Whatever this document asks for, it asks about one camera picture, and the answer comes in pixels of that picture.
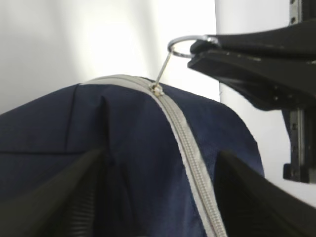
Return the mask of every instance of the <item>white backdrop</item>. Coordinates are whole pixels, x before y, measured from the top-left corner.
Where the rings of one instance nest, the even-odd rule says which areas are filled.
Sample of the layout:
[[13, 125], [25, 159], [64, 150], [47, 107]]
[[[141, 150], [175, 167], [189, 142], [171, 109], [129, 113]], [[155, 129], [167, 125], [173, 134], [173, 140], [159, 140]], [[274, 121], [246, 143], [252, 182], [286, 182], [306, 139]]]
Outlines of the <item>white backdrop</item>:
[[[0, 0], [0, 114], [95, 77], [155, 79], [169, 40], [215, 32], [214, 0]], [[171, 58], [162, 82], [219, 100], [187, 61]]]
[[[241, 34], [286, 27], [289, 3], [289, 0], [216, 0], [217, 33]], [[290, 143], [281, 111], [257, 110], [226, 86], [221, 86], [221, 101], [239, 114], [258, 142], [266, 178], [316, 206], [316, 185], [282, 178], [283, 165], [290, 163]]]

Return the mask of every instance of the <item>gray zipper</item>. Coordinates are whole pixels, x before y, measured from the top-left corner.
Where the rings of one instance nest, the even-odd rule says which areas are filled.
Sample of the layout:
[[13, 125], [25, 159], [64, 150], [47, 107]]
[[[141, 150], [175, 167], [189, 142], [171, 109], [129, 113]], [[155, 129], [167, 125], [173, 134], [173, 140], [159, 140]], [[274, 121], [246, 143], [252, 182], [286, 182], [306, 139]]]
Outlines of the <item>gray zipper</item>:
[[149, 94], [158, 103], [177, 140], [193, 198], [207, 236], [227, 237], [206, 165], [186, 118], [177, 104], [162, 90], [152, 92], [151, 82], [144, 78], [115, 75], [97, 78], [83, 85], [85, 84], [113, 84], [128, 87]]

